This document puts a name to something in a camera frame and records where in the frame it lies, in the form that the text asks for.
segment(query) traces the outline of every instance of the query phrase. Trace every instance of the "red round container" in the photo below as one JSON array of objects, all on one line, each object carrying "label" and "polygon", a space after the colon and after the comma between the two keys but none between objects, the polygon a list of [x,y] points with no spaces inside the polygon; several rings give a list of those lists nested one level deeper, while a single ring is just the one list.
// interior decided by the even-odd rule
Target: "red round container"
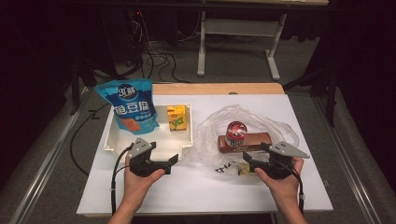
[{"label": "red round container", "polygon": [[233,121],[227,127],[225,143],[227,143],[229,147],[242,146],[247,134],[248,127],[244,123],[240,121]]}]

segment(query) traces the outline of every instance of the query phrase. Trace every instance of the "transparent plastic bag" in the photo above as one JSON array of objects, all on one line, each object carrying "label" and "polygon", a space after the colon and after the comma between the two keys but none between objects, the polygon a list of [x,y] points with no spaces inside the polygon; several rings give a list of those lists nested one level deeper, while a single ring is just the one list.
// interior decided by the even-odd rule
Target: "transparent plastic bag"
[{"label": "transparent plastic bag", "polygon": [[295,147],[299,145],[299,137],[289,124],[256,115],[240,105],[229,105],[210,115],[198,126],[193,137],[194,145],[186,159],[206,161],[221,174],[240,175],[247,166],[242,152],[223,154],[218,149],[219,135],[226,133],[232,121],[246,124],[248,133],[268,133],[273,144],[286,141]]}]

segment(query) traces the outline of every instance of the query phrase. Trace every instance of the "person's right hand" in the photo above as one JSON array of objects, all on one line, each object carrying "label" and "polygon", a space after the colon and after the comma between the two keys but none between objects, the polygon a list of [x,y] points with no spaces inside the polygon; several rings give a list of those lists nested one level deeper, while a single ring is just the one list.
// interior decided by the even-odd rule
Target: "person's right hand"
[{"label": "person's right hand", "polygon": [[[303,169],[304,160],[293,157],[292,163],[298,174]],[[294,175],[284,179],[273,179],[261,168],[254,169],[257,176],[270,189],[276,203],[277,210],[282,213],[288,223],[306,223],[301,214],[297,200],[299,181]]]}]

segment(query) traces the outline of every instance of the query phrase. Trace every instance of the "yellow juice carton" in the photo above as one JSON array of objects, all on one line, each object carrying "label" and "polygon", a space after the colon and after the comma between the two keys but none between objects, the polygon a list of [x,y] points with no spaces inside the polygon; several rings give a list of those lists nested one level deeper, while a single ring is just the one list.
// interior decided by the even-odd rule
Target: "yellow juice carton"
[{"label": "yellow juice carton", "polygon": [[169,105],[168,119],[169,129],[171,132],[175,131],[186,131],[186,106],[185,105]]}]

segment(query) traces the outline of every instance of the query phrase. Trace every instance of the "blue food package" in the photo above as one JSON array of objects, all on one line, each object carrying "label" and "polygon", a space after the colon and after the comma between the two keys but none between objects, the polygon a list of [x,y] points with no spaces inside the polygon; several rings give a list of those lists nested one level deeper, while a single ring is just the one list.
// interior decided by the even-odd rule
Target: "blue food package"
[{"label": "blue food package", "polygon": [[133,134],[151,133],[157,123],[152,82],[147,78],[112,80],[94,89],[114,106],[120,129]]}]

